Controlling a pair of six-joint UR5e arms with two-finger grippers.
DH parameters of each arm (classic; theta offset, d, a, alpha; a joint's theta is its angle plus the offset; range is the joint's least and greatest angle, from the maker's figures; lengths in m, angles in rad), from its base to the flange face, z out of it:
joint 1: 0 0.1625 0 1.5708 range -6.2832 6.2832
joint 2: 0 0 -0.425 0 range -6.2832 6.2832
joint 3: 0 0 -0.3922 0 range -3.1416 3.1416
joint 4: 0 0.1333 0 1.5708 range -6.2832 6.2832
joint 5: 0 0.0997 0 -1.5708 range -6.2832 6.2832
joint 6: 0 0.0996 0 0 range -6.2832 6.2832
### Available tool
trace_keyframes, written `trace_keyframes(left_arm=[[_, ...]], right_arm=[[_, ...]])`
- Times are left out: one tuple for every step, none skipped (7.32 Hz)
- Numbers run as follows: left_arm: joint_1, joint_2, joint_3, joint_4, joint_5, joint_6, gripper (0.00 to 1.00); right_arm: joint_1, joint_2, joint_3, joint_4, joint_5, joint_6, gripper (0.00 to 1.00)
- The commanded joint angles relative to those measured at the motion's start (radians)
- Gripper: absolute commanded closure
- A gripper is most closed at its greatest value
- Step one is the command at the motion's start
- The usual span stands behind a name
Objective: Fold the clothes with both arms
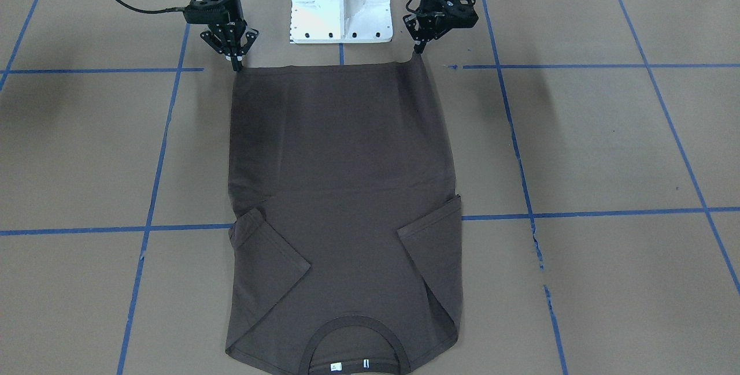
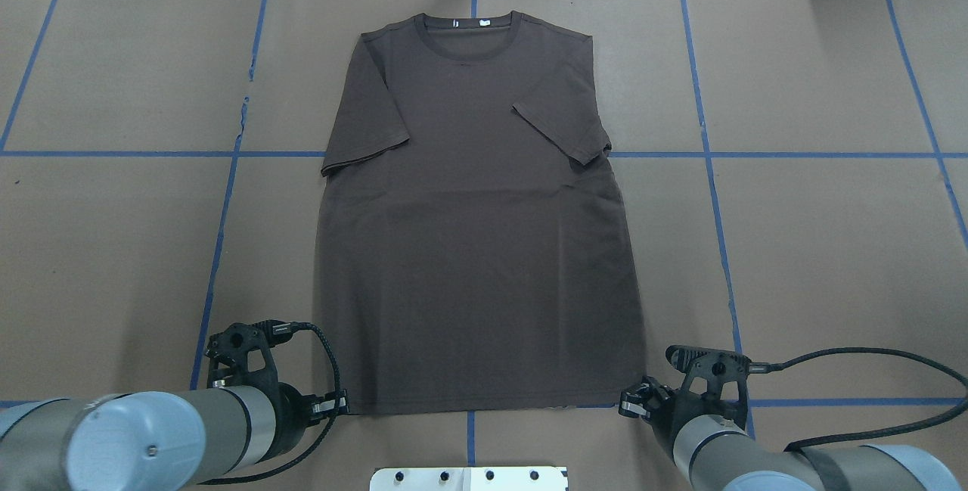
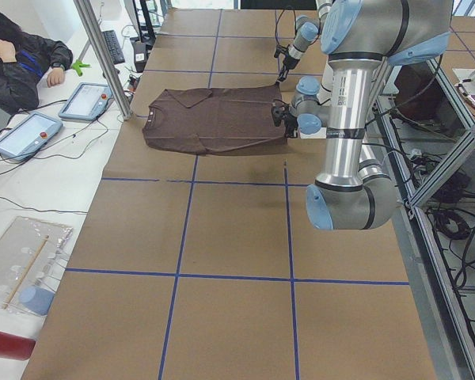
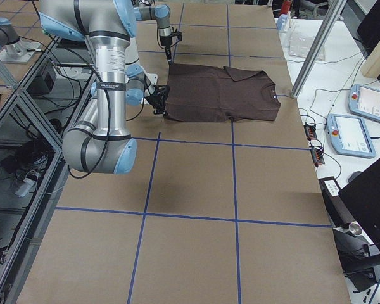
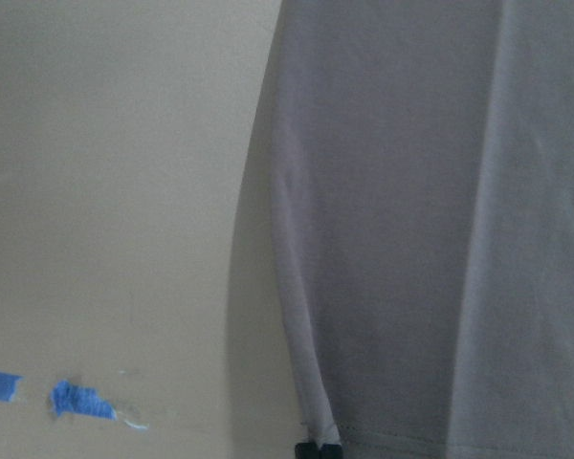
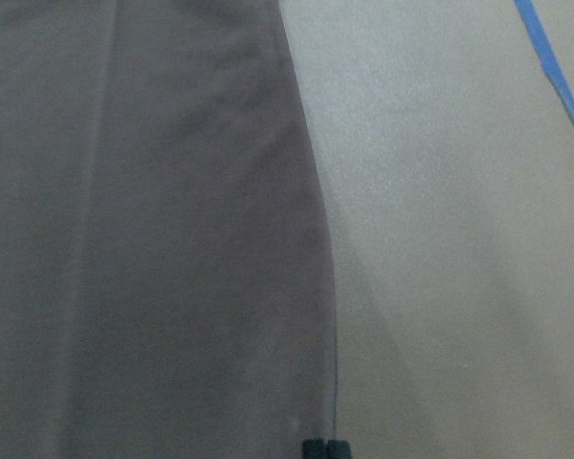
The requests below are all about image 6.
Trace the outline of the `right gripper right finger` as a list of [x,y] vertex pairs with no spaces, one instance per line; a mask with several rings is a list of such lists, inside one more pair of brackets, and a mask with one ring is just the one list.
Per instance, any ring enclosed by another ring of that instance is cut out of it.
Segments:
[[351,446],[344,440],[329,440],[326,446],[328,459],[351,459]]

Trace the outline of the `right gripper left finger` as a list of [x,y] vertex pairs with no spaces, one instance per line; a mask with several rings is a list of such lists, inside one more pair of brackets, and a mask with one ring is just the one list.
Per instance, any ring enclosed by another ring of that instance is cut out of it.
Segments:
[[327,459],[327,448],[323,439],[308,439],[302,442],[303,459]]

